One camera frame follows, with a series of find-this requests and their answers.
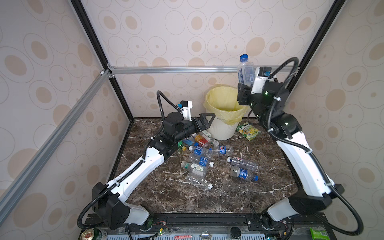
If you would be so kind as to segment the green soda bottle yellow cap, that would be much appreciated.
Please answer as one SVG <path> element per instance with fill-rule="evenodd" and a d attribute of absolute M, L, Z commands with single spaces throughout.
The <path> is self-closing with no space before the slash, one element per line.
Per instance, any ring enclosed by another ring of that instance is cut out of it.
<path fill-rule="evenodd" d="M 178 143 L 178 148 L 180 151 L 183 151 L 183 152 L 187 150 L 187 147 L 183 144 L 183 142 Z"/>

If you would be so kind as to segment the Fiji water bottle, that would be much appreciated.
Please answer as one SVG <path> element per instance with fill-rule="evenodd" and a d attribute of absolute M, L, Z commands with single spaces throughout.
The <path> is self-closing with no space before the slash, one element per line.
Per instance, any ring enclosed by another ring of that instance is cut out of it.
<path fill-rule="evenodd" d="M 187 146 L 194 146 L 195 145 L 195 138 L 194 137 L 189 137 L 186 139 L 183 139 L 182 142 L 187 145 Z"/>

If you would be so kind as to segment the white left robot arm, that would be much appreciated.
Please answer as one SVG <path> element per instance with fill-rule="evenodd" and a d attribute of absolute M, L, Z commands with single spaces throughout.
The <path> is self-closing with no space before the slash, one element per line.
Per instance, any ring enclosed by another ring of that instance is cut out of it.
<path fill-rule="evenodd" d="M 192 134 L 210 128 L 215 114 L 202 113 L 186 120 L 183 114 L 173 112 L 163 120 L 160 133 L 150 140 L 141 155 L 122 174 L 106 184 L 97 183 L 92 189 L 92 208 L 101 219 L 101 226 L 115 230 L 124 224 L 150 226 L 150 213 L 142 206 L 128 204 L 135 188 L 157 167 L 178 150 L 178 143 Z"/>

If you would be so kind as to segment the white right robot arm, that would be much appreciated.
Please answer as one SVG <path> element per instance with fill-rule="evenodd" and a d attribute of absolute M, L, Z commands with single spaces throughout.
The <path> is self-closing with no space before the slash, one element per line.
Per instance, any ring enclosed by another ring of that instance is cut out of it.
<path fill-rule="evenodd" d="M 270 222 L 325 210 L 344 192 L 344 187 L 325 173 L 298 120 L 283 111 L 288 94 L 282 83 L 266 81 L 258 93 L 250 86 L 238 84 L 239 104 L 249 106 L 260 126 L 276 141 L 299 184 L 295 194 L 265 210 L 262 219 Z"/>

